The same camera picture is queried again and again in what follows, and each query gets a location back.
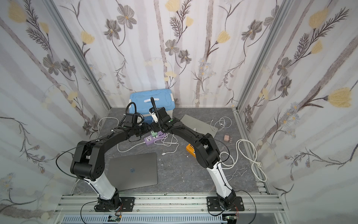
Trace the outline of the purple power strip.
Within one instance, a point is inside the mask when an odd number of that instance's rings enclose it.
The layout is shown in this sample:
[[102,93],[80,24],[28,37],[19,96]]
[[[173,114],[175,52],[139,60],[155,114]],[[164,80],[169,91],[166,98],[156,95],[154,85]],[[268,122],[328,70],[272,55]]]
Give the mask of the purple power strip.
[[147,146],[153,144],[156,140],[161,140],[164,137],[166,137],[166,134],[162,133],[161,131],[159,131],[157,133],[158,133],[158,135],[156,137],[152,137],[152,135],[150,134],[144,138],[144,142]]

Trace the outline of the white charging cable grey laptop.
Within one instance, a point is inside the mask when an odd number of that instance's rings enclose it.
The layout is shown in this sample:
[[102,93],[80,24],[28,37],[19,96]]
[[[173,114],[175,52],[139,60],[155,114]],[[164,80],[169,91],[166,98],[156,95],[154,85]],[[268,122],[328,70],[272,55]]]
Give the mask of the white charging cable grey laptop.
[[164,147],[172,147],[175,146],[173,151],[164,152],[161,155],[174,154],[177,152],[178,147],[180,146],[178,139],[174,134],[166,134],[163,138],[157,139],[153,142],[155,145],[160,145]]

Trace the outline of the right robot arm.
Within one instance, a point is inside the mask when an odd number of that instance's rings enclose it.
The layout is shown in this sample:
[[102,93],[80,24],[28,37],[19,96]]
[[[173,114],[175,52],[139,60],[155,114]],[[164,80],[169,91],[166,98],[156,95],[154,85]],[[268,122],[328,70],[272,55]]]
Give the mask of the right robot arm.
[[157,108],[153,97],[150,98],[150,101],[153,106],[149,109],[154,120],[151,124],[153,130],[173,134],[193,146],[197,162],[208,171],[214,182],[220,206],[224,210],[231,209],[236,199],[236,193],[224,175],[220,151],[213,136],[209,133],[201,134],[188,128],[179,119],[171,118],[164,107]]

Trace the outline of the white charging cable silver laptop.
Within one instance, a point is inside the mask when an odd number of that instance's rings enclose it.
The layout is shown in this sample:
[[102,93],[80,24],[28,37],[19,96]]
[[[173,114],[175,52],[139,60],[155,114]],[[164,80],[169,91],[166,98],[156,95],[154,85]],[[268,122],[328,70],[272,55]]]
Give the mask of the white charging cable silver laptop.
[[213,122],[213,120],[211,120],[210,128],[212,131],[219,132],[224,129],[230,128],[232,126],[232,124],[233,124],[233,122],[229,117],[223,116],[216,122]]

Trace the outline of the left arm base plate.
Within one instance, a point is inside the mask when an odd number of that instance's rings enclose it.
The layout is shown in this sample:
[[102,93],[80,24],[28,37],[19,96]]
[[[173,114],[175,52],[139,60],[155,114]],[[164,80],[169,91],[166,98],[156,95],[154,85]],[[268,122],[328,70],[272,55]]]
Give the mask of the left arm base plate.
[[119,197],[111,200],[99,198],[94,210],[96,212],[117,212],[121,209],[124,212],[132,212],[134,204],[134,197]]

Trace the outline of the green charger adapter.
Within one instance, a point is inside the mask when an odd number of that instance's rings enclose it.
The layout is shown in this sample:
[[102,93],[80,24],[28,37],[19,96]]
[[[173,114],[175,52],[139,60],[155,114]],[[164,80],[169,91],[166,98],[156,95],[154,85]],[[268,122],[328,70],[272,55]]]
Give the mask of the green charger adapter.
[[158,135],[158,133],[155,131],[151,131],[151,135],[152,135],[152,137],[156,137]]

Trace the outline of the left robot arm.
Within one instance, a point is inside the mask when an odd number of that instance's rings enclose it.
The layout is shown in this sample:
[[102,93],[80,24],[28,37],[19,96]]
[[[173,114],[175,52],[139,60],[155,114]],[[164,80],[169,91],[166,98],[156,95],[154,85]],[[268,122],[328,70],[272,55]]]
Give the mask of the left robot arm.
[[142,125],[144,117],[137,112],[137,106],[130,102],[124,117],[111,132],[104,137],[89,142],[78,143],[70,166],[70,172],[84,180],[97,193],[96,212],[118,211],[122,205],[117,188],[106,177],[105,154],[119,143],[132,136],[140,137],[149,132],[148,125]]

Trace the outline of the orange power strip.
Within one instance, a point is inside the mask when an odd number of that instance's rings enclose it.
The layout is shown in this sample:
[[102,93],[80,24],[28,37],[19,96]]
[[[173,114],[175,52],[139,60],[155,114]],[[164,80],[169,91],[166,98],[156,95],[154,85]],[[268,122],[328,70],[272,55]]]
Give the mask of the orange power strip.
[[191,144],[188,144],[186,146],[186,150],[190,155],[192,155],[194,158],[196,158],[195,149],[193,148],[193,146]]

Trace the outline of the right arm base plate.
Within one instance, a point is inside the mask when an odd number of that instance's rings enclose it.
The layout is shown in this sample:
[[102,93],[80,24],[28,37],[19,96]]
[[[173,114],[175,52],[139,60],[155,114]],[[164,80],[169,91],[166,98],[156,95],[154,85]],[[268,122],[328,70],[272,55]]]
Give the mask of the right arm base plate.
[[206,201],[209,212],[245,211],[244,203],[241,197],[236,197],[231,203],[226,203],[219,197],[207,197]]

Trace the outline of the pink charger adapter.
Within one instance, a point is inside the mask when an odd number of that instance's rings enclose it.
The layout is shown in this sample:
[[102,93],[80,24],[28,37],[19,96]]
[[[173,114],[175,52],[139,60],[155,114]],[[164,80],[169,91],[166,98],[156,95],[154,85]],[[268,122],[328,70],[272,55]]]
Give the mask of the pink charger adapter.
[[224,135],[225,142],[232,142],[232,138],[229,135]]

